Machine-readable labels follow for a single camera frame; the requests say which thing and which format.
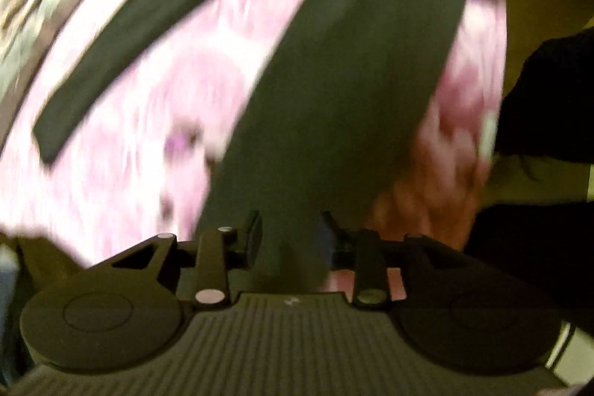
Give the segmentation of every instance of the pink garment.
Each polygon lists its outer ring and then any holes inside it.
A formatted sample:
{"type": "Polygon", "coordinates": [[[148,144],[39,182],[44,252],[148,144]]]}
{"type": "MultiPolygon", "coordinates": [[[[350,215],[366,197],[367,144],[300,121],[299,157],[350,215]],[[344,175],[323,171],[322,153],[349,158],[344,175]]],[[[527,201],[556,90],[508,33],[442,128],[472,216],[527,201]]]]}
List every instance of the pink garment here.
{"type": "MultiPolygon", "coordinates": [[[[0,158],[0,224],[43,229],[84,264],[158,232],[188,239],[208,191],[205,157],[223,155],[258,75],[300,1],[209,0],[195,9],[98,100],[48,172],[32,139],[33,123],[124,2],[83,0],[43,63],[0,158]]],[[[505,49],[504,0],[467,0],[450,59],[420,128],[420,139],[427,140],[442,170],[427,193],[443,186],[449,190],[443,197],[456,199],[467,188],[458,186],[456,173],[476,166],[484,115],[497,113],[505,49]]],[[[485,159],[488,164],[490,154],[485,159]]],[[[428,173],[417,165],[412,179],[428,173]]],[[[404,198],[407,183],[396,183],[404,198]]],[[[417,212],[441,209],[443,200],[423,203],[417,212]]]]}

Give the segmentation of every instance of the ribbed black surface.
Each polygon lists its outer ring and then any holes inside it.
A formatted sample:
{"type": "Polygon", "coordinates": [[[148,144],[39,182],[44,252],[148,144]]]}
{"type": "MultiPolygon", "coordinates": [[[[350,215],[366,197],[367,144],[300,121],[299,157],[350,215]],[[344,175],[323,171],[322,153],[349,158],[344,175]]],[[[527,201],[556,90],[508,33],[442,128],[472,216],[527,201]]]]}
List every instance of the ribbed black surface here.
{"type": "Polygon", "coordinates": [[[354,309],[340,294],[245,294],[232,309],[195,316],[143,366],[103,376],[38,367],[10,394],[528,396],[558,384],[545,368],[497,377],[442,368],[411,349],[387,315],[354,309]]]}

